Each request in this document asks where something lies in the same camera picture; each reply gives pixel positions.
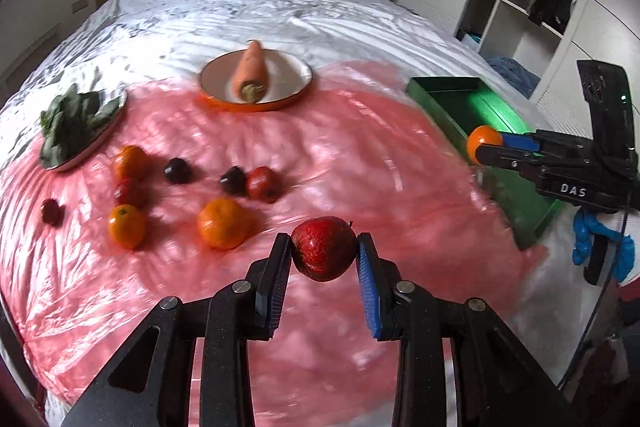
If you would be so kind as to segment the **blue gloved right hand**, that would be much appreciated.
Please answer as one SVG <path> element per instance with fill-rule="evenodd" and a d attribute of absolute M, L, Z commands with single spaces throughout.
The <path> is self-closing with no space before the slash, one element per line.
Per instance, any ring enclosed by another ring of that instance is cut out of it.
<path fill-rule="evenodd" d="M 620 210 L 594 213 L 579 208 L 573 221 L 574 265 L 585 265 L 588 284 L 597 286 L 609 277 L 627 286 L 639 277 L 639 213 Z"/>

